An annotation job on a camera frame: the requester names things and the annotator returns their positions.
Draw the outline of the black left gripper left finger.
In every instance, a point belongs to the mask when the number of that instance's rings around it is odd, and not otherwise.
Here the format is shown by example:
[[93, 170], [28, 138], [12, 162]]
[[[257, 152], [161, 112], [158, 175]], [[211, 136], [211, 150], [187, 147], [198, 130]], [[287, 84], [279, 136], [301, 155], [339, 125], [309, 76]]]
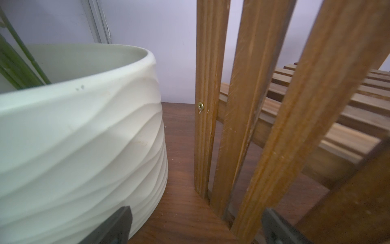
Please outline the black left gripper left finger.
[[126, 244], [133, 222], [129, 206], [123, 206], [100, 224], [79, 244]]

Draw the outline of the brown wooden slatted shelf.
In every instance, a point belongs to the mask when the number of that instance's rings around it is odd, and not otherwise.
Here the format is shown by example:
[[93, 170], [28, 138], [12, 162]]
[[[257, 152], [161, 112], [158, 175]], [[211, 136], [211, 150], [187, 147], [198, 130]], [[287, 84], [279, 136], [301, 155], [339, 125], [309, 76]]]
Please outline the brown wooden slatted shelf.
[[[249, 144], [257, 142], [263, 151], [231, 222], [240, 243], [263, 234], [266, 208], [313, 244], [389, 243], [390, 122], [350, 107], [378, 56], [389, 51], [389, 1], [323, 1], [270, 118], [261, 111], [296, 2], [244, 1], [221, 100], [230, 5], [197, 1], [195, 190], [226, 217]], [[340, 117], [381, 129], [379, 142], [351, 166], [318, 152]]]

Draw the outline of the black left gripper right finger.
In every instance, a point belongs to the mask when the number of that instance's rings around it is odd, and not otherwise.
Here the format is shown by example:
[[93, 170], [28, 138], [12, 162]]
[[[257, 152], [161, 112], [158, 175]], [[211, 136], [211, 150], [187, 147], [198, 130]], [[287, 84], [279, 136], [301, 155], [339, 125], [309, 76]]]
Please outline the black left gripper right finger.
[[272, 208], [261, 218], [267, 244], [312, 244], [312, 242]]

